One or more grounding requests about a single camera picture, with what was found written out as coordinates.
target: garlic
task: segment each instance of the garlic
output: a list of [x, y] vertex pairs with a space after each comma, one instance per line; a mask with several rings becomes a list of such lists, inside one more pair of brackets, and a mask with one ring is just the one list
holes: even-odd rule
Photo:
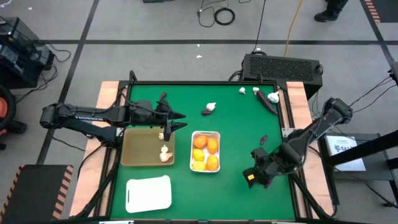
[[167, 152], [162, 152], [159, 155], [160, 161], [162, 161], [162, 162], [167, 162], [168, 159], [170, 159], [172, 156], [173, 156], [172, 153], [167, 153]]
[[166, 145], [163, 145], [163, 146], [160, 148], [160, 151], [166, 153], [166, 152], [169, 151], [169, 149], [168, 149], [168, 147], [167, 147]]
[[213, 111], [216, 108], [216, 103], [208, 103], [206, 105], [206, 110]]
[[267, 98], [269, 101], [271, 101], [273, 103], [278, 103], [279, 102], [279, 92], [270, 93], [267, 95]]
[[242, 93], [242, 94], [246, 94], [245, 91], [246, 91], [246, 90], [244, 89], [244, 87], [242, 87], [242, 88], [239, 89], [239, 92]]
[[255, 95], [257, 94], [257, 92], [258, 92], [259, 90], [260, 90], [260, 89], [259, 89], [258, 87], [253, 87], [253, 92], [254, 92]]

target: metal frame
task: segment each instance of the metal frame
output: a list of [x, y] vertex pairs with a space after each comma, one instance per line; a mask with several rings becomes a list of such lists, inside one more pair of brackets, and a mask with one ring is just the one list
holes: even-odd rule
[[[133, 80], [132, 83], [130, 83], [130, 81], [119, 81], [119, 89], [121, 89], [121, 87], [126, 86], [128, 84], [131, 84], [129, 88], [127, 88], [127, 97], [130, 97], [132, 89], [134, 88], [134, 85], [233, 85], [233, 86], [242, 86], [242, 85], [272, 85], [274, 88], [274, 91], [277, 91], [277, 84], [275, 81], [263, 81], [262, 83], [259, 82], [228, 82], [228, 81], [208, 81], [208, 82], [203, 82], [203, 81], [199, 81], [199, 82], [192, 82], [192, 81], [137, 81], [136, 79]], [[287, 110], [287, 117], [289, 120], [289, 124], [290, 127], [294, 126], [294, 121], [293, 121], [293, 116], [292, 116], [292, 109], [290, 107], [290, 100], [289, 100], [289, 95], [287, 93], [287, 91], [284, 91], [284, 97], [285, 97], [285, 104], [286, 104], [286, 110]], [[282, 108], [280, 103], [277, 104], [277, 110], [278, 110], [278, 120], [279, 120], [279, 126], [281, 128], [284, 128], [284, 119], [282, 116]], [[110, 156], [105, 156], [104, 158], [104, 166], [103, 169], [108, 170], [108, 164], [109, 164], [109, 159]], [[103, 179], [105, 177], [105, 175], [103, 175], [104, 170], [101, 173], [101, 180], [100, 183], [103, 182]], [[303, 183], [305, 184], [305, 177], [304, 177], [304, 173], [301, 170], [299, 172], [300, 174], [300, 178], [302, 179]], [[113, 197], [114, 197], [114, 188], [116, 185], [116, 181], [115, 179], [113, 179], [110, 183], [110, 190], [109, 190], [109, 197], [108, 197], [108, 203], [106, 206], [106, 216], [110, 216], [111, 213], [111, 204], [113, 201]], [[293, 182], [293, 180], [289, 177], [289, 187], [290, 187], [290, 193], [291, 193], [291, 197], [292, 197], [292, 205], [293, 205], [293, 210], [294, 210], [294, 215], [295, 215], [295, 219], [299, 219], [300, 217], [300, 210], [299, 210], [299, 204], [297, 201], [297, 193], [296, 193], [296, 189], [295, 189], [295, 184]], [[311, 208], [308, 204], [308, 202], [304, 199], [305, 202], [305, 213], [307, 214], [307, 218], [312, 218], [312, 212], [311, 212]], [[101, 201], [98, 202], [98, 206], [96, 206], [95, 211], [98, 211], [99, 214], [99, 210], [100, 210], [100, 206], [101, 206]]]

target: person's foot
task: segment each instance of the person's foot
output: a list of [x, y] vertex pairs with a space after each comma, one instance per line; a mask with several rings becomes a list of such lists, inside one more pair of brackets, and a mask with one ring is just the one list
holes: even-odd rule
[[338, 14], [325, 10], [321, 13], [316, 14], [313, 18], [318, 22], [335, 21], [338, 18]]

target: green table surface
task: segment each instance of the green table surface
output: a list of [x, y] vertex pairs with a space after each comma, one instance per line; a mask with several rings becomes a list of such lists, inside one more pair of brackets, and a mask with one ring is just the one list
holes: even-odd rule
[[[194, 219], [194, 220], [294, 220], [294, 210], [287, 176], [276, 177], [270, 187], [248, 188], [242, 171], [254, 165], [250, 152], [264, 145], [272, 152], [282, 142], [278, 116], [268, 112], [252, 92], [239, 94], [241, 86], [220, 85], [134, 85], [131, 100], [151, 100], [162, 92], [171, 107], [187, 117], [188, 126], [175, 132], [175, 163], [162, 167], [126, 167], [119, 165], [111, 218]], [[265, 94], [273, 86], [259, 86]], [[207, 103], [216, 102], [210, 116], [202, 116]], [[217, 131], [220, 139], [219, 172], [196, 173], [190, 170], [192, 132]], [[141, 213], [126, 211], [126, 183], [168, 175], [172, 186], [172, 204], [164, 210]]]

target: wooden tray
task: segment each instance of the wooden tray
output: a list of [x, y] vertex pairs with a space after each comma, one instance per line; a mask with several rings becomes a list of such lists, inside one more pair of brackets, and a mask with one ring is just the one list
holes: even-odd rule
[[[170, 166], [174, 164], [175, 134], [170, 141], [159, 139], [160, 128], [129, 128], [124, 132], [121, 164], [124, 166]], [[160, 161], [160, 148], [166, 145], [173, 156], [166, 162]]]

